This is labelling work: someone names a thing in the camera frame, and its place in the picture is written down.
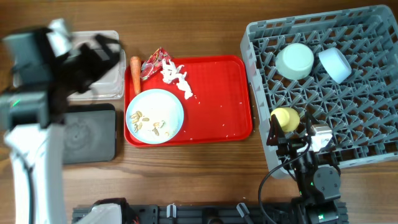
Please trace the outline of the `light blue bowl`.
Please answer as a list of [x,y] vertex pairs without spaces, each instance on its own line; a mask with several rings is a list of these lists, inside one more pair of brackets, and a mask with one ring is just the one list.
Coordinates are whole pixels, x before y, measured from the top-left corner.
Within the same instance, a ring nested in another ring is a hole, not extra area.
[[321,51],[318,58],[327,74],[337,83],[341,84],[352,72],[346,57],[335,47]]

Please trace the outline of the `light blue plate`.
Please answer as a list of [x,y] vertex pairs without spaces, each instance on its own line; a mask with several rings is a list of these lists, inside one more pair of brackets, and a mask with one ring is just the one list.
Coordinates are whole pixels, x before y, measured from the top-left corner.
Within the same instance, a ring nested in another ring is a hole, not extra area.
[[143,91],[125,110],[127,136],[143,144],[163,144],[182,128],[184,110],[180,100],[161,89]]

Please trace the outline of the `orange carrot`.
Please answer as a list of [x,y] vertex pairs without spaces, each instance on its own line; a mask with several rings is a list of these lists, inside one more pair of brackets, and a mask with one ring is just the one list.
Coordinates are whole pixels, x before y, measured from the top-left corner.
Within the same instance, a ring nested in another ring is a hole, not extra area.
[[141,60],[139,57],[131,57],[130,69],[134,85],[134,92],[136,95],[138,95],[141,92]]

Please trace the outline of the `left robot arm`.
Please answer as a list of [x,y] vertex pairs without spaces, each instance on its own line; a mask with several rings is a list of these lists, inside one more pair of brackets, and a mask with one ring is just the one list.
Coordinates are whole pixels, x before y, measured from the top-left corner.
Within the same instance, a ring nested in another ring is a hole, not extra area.
[[103,32],[74,44],[63,19],[3,38],[20,84],[1,93],[17,223],[65,223],[63,150],[68,97],[85,93],[121,60],[123,45]]

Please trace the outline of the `green saucer bowl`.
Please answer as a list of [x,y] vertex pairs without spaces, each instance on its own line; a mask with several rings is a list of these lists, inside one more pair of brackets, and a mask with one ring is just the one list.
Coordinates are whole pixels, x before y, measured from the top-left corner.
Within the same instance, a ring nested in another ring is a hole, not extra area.
[[275,59],[275,67],[280,75],[290,80],[301,80],[309,76],[314,64],[312,50],[304,44],[289,44]]

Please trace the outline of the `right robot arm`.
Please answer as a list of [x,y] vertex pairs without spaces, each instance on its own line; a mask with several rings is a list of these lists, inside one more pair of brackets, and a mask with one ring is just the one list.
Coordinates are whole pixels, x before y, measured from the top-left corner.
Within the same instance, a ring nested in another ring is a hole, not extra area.
[[262,202],[262,188],[268,178],[281,168],[291,168],[299,190],[299,197],[290,203],[291,214],[297,223],[343,223],[339,211],[341,198],[341,171],[335,164],[319,164],[317,153],[325,148],[332,135],[331,128],[319,123],[311,114],[305,114],[306,134],[301,138],[285,136],[276,115],[271,116],[270,131],[266,144],[276,146],[279,153],[289,158],[273,168],[262,179],[258,189],[258,202],[264,217],[271,223],[275,220],[267,214]]

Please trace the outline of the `red snack wrapper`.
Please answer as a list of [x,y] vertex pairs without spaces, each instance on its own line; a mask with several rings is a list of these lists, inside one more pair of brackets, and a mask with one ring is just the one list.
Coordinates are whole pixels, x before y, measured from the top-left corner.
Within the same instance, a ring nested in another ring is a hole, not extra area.
[[147,80],[162,68],[162,61],[171,60],[170,54],[162,47],[159,47],[141,66],[141,80]]

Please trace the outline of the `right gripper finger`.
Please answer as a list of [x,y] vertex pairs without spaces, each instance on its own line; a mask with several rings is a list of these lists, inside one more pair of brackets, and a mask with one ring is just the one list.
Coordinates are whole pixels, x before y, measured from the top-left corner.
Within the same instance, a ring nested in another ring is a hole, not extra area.
[[285,134],[280,126],[277,116],[271,116],[270,130],[267,137],[266,144],[268,146],[279,146],[285,143]]
[[319,124],[319,122],[313,117],[313,115],[309,112],[305,112],[305,127],[310,128],[314,124]]

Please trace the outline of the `yellow plastic cup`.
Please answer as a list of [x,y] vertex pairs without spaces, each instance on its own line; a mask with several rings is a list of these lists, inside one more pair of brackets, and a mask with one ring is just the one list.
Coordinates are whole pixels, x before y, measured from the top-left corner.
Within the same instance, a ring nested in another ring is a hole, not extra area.
[[271,112],[275,115],[283,132],[295,131],[300,124],[300,116],[293,108],[276,108]]

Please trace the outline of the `white tissue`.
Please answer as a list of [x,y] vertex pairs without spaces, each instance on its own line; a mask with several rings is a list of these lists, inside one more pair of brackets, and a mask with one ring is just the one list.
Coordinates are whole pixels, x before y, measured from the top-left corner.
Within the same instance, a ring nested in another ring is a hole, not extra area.
[[184,98],[187,100],[193,96],[192,89],[188,82],[185,80],[187,72],[181,73],[184,65],[175,66],[171,59],[162,60],[162,81],[166,84],[171,84],[174,80],[178,80],[176,86],[179,90],[184,92]]

